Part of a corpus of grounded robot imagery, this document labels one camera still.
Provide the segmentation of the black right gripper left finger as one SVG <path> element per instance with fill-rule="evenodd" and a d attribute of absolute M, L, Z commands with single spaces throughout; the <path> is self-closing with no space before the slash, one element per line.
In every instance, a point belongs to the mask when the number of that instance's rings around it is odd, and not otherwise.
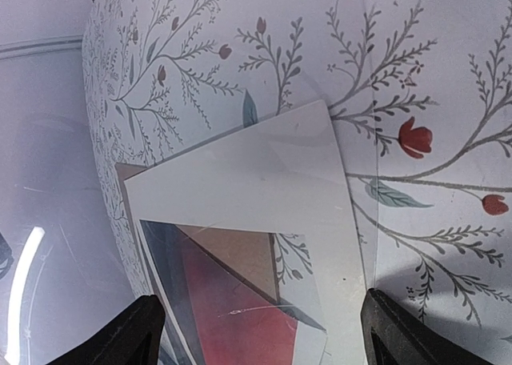
<path fill-rule="evenodd" d="M 165 316 L 158 296 L 143 295 L 50 365 L 156 364 Z"/>

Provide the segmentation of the red sunset photo print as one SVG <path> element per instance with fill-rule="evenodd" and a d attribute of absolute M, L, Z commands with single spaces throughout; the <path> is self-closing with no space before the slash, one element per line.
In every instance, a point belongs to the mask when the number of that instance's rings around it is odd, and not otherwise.
<path fill-rule="evenodd" d="M 299 235 L 142 220 L 139 246 L 165 313 L 161 364 L 324 364 L 327 332 L 316 290 L 293 303 L 283 243 Z"/>

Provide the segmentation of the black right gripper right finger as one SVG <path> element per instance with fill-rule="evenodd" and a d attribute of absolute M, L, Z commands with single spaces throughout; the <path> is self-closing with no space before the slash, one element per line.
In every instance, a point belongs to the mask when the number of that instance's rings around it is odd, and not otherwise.
<path fill-rule="evenodd" d="M 488 363 L 432 331 L 383 291 L 366 292 L 360 316 L 369 365 Z"/>

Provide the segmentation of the clear acrylic sheet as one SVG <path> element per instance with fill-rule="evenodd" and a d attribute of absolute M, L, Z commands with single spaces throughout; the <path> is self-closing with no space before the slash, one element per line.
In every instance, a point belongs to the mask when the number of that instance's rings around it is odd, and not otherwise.
<path fill-rule="evenodd" d="M 378 203 L 365 190 L 378 167 L 374 35 L 366 0 L 249 0 L 235 37 L 239 72 L 263 118 L 322 99 L 334 126 L 357 224 L 365 280 L 375 280 Z"/>

